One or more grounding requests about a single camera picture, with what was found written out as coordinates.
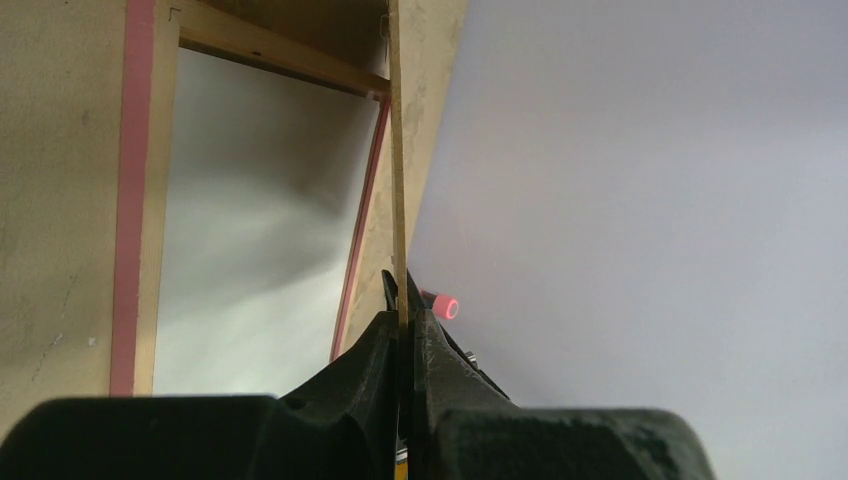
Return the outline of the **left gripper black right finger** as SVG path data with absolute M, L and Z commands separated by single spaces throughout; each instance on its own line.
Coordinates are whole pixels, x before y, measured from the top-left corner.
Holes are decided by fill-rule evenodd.
M 712 479 L 680 416 L 653 408 L 517 406 L 406 280 L 411 479 Z

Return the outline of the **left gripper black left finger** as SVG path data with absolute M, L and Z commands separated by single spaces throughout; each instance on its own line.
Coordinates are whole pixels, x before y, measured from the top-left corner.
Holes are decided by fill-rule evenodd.
M 44 402 L 1 445 L 5 479 L 389 479 L 398 286 L 365 339 L 289 394 Z

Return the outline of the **pink wooden photo frame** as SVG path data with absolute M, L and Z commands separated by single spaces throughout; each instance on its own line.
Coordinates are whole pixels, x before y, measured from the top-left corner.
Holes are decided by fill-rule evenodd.
M 177 57 L 189 43 L 250 59 L 380 103 L 390 81 L 200 1 L 129 1 L 120 124 L 109 393 L 152 392 L 164 207 L 171 158 Z

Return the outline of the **brown cardboard backing board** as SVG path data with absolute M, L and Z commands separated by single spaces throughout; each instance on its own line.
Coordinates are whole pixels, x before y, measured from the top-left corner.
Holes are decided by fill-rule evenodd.
M 391 181 L 393 208 L 393 264 L 398 286 L 397 309 L 399 335 L 408 332 L 409 301 L 407 287 L 407 246 L 405 225 L 405 189 L 403 158 L 403 120 L 401 99 L 401 55 L 399 1 L 388 0 L 388 60 L 391 117 Z

